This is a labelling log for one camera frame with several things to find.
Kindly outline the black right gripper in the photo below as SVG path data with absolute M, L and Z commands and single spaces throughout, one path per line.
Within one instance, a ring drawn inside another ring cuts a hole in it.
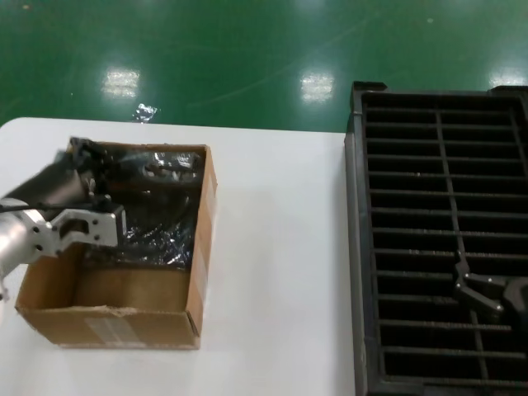
M 476 274 L 460 250 L 455 258 L 454 298 L 491 323 L 505 319 L 517 331 L 526 331 L 527 279 Z

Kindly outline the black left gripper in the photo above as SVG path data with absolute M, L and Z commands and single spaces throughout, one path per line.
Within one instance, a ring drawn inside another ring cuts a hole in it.
M 3 209 L 110 209 L 102 180 L 113 157 L 105 146 L 72 137 L 69 152 L 2 198 Z

